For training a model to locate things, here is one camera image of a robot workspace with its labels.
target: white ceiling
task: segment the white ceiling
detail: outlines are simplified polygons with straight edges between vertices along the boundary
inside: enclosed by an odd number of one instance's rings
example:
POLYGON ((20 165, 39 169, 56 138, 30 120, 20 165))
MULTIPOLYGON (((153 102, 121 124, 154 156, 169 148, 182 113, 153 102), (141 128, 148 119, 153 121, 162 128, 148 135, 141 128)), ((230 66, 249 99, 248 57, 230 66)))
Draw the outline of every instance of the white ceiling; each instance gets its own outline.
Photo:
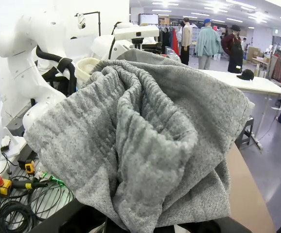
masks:
POLYGON ((238 4, 233 4, 226 2, 226 0, 169 0, 169 3, 178 3, 178 6, 169 5, 168 7, 163 7, 162 5, 153 5, 152 2, 157 2, 159 0, 130 0, 130 7, 144 7, 144 12, 148 14, 169 14, 170 17, 183 16, 195 16, 198 20, 204 20, 206 18, 217 19, 225 21, 224 24, 238 24, 242 27, 269 27, 281 29, 281 7, 272 4, 266 0, 238 0, 245 4, 249 4, 257 7, 257 11, 263 14, 263 20, 267 23, 257 23, 256 20, 248 18, 248 16, 256 16, 256 14, 250 14, 248 10, 244 10, 238 4), (212 10, 204 9, 204 7, 214 7, 216 4, 226 5, 220 9, 228 11, 227 13, 218 12, 214 13, 212 10), (152 12, 153 9, 164 9, 171 10, 171 12, 152 12), (200 16, 192 15, 191 12, 204 13, 210 15, 200 16), (243 21, 243 23, 230 21, 227 18, 233 18, 243 21))

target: blue cap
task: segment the blue cap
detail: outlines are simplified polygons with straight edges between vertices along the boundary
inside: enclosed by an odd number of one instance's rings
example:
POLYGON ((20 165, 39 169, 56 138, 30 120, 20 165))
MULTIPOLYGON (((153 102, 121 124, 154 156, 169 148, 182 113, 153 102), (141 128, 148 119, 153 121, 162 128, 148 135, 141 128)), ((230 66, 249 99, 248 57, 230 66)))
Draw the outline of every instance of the blue cap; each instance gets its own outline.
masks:
POLYGON ((205 26, 206 23, 212 23, 212 20, 210 20, 209 18, 205 19, 203 22, 203 27, 205 26))

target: gray floor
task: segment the gray floor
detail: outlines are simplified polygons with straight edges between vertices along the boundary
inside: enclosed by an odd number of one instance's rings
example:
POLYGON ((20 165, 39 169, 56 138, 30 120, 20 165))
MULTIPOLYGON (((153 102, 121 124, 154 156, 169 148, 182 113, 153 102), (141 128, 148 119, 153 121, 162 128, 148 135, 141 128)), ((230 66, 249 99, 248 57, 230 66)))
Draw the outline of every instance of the gray floor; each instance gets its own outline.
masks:
MULTIPOLYGON (((198 59, 190 57, 189 65, 197 68, 198 59)), ((211 61, 211 70, 227 71, 228 61, 211 61)), ((252 64, 244 65, 254 71, 252 64)), ((245 95, 255 103, 253 111, 254 129, 256 130, 262 111, 265 106, 265 96, 245 93, 245 95)), ((276 229, 281 226, 281 124, 274 120, 279 115, 277 110, 271 109, 278 97, 273 96, 270 105, 266 111, 262 128, 257 138, 263 137, 260 142, 263 145, 263 151, 251 142, 249 146, 243 145, 240 149, 241 154, 250 169, 254 180, 262 193, 267 204, 268 210, 275 224, 276 229)))

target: stool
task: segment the stool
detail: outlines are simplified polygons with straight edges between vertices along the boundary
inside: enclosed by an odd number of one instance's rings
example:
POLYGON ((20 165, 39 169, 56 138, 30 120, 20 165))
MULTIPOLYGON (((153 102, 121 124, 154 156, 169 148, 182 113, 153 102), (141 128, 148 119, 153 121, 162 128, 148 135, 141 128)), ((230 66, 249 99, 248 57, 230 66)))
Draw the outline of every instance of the stool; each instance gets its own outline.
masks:
POLYGON ((253 130, 253 124, 254 124, 254 118, 252 116, 249 117, 249 119, 247 120, 243 130, 241 131, 240 135, 238 136, 238 138, 235 140, 235 144, 237 146, 237 148, 239 149, 240 146, 243 143, 246 143, 249 145, 249 142, 251 140, 251 135, 252 135, 252 130, 253 130))

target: red garment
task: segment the red garment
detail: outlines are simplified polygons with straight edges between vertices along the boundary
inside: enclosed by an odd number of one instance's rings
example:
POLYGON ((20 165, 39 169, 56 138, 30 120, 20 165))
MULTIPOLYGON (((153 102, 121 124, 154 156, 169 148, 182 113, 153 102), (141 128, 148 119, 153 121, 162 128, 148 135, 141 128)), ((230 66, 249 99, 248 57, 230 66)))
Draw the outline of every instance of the red garment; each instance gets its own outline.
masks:
POLYGON ((173 48, 174 52, 179 56, 179 49, 177 44, 176 32, 173 30, 173 48))
POLYGON ((231 55, 231 48, 233 46, 233 41, 234 40, 238 40, 238 42, 241 43, 241 38, 238 36, 235 36, 233 34, 229 34, 227 36, 225 36, 221 43, 222 43, 222 47, 223 50, 230 56, 231 55))

